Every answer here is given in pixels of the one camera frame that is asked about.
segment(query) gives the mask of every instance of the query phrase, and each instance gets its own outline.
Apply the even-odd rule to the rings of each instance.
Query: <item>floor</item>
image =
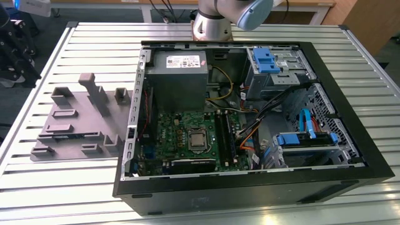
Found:
[[[188,10],[176,10],[176,16],[180,16],[179,22],[188,23],[191,12]],[[32,16],[40,29],[40,34],[35,37],[38,47],[38,57],[35,58],[35,67],[43,70],[48,57],[56,46],[68,21],[80,22],[131,22],[142,23],[142,12],[139,9],[63,9],[60,17]],[[162,23],[163,19],[158,12],[152,11],[155,23]],[[400,85],[400,45],[391,40],[376,56],[378,62],[390,63],[386,71],[398,85]],[[12,124],[20,112],[26,99],[30,95],[30,89],[0,87],[0,123]],[[0,126],[0,137],[6,137],[10,127]]]

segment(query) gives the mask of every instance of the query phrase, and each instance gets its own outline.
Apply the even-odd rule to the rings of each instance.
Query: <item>wooden furniture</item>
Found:
[[[336,0],[323,24],[346,24],[375,55],[400,31],[400,1]]]
[[[6,7],[12,7],[12,1],[0,0]],[[143,13],[143,21],[151,23],[152,5],[150,0],[52,0],[52,8],[138,8]],[[154,0],[158,9],[167,9],[162,0]],[[198,9],[198,0],[171,0],[174,9]],[[290,0],[291,12],[312,12],[311,25],[320,25],[335,0]],[[284,1],[274,11],[287,11]]]

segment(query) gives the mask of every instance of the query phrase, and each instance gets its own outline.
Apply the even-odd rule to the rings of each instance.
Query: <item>black cable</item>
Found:
[[[150,3],[151,3],[151,5],[152,5],[152,7],[155,8],[155,10],[158,11],[159,15],[162,16],[162,18],[164,18],[166,15],[163,15],[163,13],[158,10],[155,4],[152,3],[152,0],[150,0]]]
[[[290,88],[287,88],[280,94],[278,94],[267,103],[266,105],[260,108],[260,111],[256,115],[256,119],[254,121],[254,123],[246,128],[243,129],[239,134],[244,134],[250,129],[252,129],[264,119],[266,117],[266,113],[272,110],[276,106],[279,106],[282,104],[282,102],[284,101],[286,97],[288,96],[288,94],[299,89],[304,89],[308,88],[314,83],[308,82],[304,83],[302,85],[298,86],[291,86]]]
[[[182,12],[182,14],[180,14],[180,16],[178,17],[178,20],[182,18],[182,16],[183,16],[183,14],[186,13],[186,9],[183,10],[183,12]]]
[[[176,16],[175,16],[175,12],[174,12],[172,5],[171,5],[171,2],[170,2],[170,0],[167,0],[167,2],[168,2],[168,5],[167,5],[167,3],[166,3],[166,1],[164,1],[164,0],[162,0],[162,1],[163,1],[164,5],[166,5],[167,9],[170,10],[171,14],[172,14],[172,17],[174,17],[174,22],[175,22],[175,23],[178,23],[178,21],[176,21]]]
[[[280,23],[283,23],[288,17],[288,13],[290,13],[290,0],[287,0],[287,11],[286,11],[286,15],[283,17],[283,20],[280,21]]]
[[[172,8],[170,0],[167,0],[167,2],[168,2],[170,8],[171,8],[171,12],[172,12],[172,15],[174,15],[174,18],[175,18],[175,22],[178,23],[178,19],[176,19],[176,16],[175,16],[175,11],[174,11],[174,8]]]

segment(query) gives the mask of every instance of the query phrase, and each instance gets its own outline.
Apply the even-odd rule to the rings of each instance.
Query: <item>metal slotted table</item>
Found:
[[[331,70],[375,143],[400,175],[400,89],[350,31],[338,26],[232,27],[234,39],[308,41]],[[56,163],[30,160],[51,111],[51,92],[84,91],[80,73],[95,73],[106,90],[134,89],[140,41],[191,40],[190,24],[79,23],[67,28],[10,135],[0,148],[0,224],[128,221],[174,224],[394,224],[400,222],[400,178],[360,187],[332,200],[227,211],[140,217],[111,196],[116,158]]]

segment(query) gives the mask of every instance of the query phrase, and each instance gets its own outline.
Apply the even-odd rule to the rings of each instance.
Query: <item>sticker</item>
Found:
[[[242,100],[246,100],[246,93],[244,92],[240,92],[240,98],[242,98]]]
[[[255,161],[256,164],[259,164],[260,158],[259,158],[259,156],[256,156],[256,154],[252,154],[251,159]]]
[[[200,56],[171,55],[167,57],[167,68],[200,68]]]
[[[279,67],[287,67],[288,66],[287,62],[276,62],[276,65]]]

